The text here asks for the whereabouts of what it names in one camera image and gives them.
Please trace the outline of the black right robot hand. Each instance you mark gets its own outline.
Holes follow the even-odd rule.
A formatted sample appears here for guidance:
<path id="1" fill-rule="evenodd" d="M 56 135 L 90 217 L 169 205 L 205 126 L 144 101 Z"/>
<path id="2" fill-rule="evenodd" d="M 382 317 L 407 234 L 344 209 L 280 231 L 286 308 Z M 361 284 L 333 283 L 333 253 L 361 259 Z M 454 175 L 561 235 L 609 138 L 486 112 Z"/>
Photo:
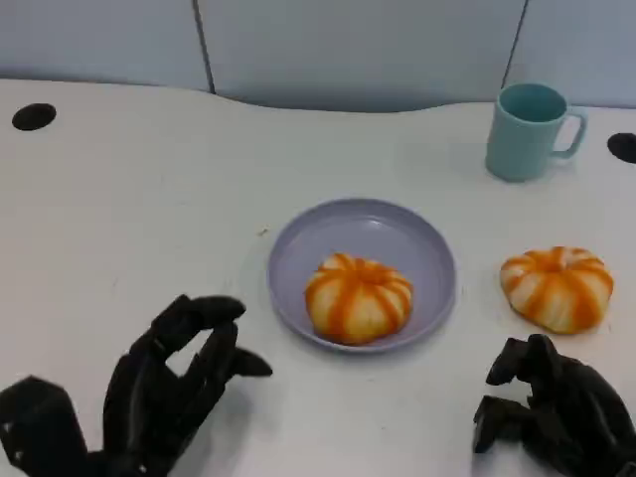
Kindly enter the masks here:
<path id="1" fill-rule="evenodd" d="M 473 452 L 498 440 L 521 444 L 563 476 L 633 476 L 635 425 L 622 398 L 593 367 L 560 354 L 552 340 L 510 338 L 486 378 L 490 386 L 518 380 L 527 402 L 482 397 L 474 414 Z"/>

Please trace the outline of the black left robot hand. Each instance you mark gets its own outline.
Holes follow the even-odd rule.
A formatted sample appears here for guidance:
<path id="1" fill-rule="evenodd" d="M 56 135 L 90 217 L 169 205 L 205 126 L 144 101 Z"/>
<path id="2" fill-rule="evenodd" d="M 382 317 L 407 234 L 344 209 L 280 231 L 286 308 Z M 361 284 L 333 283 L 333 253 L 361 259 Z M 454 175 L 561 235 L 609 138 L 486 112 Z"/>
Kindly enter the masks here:
<path id="1" fill-rule="evenodd" d="M 104 476 L 166 476 L 235 376 L 271 366 L 238 347 L 241 301 L 178 296 L 122 356 L 105 395 Z"/>

